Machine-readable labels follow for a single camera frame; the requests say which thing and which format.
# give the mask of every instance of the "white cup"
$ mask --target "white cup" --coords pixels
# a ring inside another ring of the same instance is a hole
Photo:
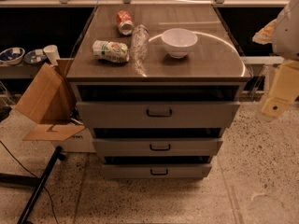
[[[57,46],[48,45],[43,50],[46,53],[47,57],[49,58],[50,63],[57,64],[57,60],[60,59]]]

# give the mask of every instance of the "bowl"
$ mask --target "bowl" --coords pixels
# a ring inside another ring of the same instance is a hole
[[[162,33],[164,49],[173,58],[183,58],[191,52],[197,42],[197,35],[182,28],[173,28]]]
[[[48,59],[43,49],[34,49],[24,56],[24,62],[31,65],[41,65]]]
[[[25,50],[22,48],[5,49],[0,53],[0,63],[15,65],[21,62]]]

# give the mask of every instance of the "floor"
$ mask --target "floor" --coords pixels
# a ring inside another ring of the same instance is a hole
[[[299,104],[273,122],[256,119],[244,103],[224,134],[207,178],[106,180],[94,153],[67,153],[28,220],[42,223],[297,224],[299,220]],[[35,124],[13,110],[0,140],[41,175],[53,146],[22,141]],[[0,173],[28,175],[0,147]],[[0,186],[0,223],[17,223],[31,188]]]

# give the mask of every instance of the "red can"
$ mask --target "red can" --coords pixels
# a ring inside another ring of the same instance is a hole
[[[130,35],[134,29],[134,24],[128,11],[119,11],[116,16],[116,23],[120,33],[123,35]]]

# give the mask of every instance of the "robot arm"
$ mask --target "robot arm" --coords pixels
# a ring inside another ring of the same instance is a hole
[[[299,96],[299,0],[291,0],[278,14],[272,48],[277,55],[289,60],[276,69],[260,110],[270,120],[278,118]]]

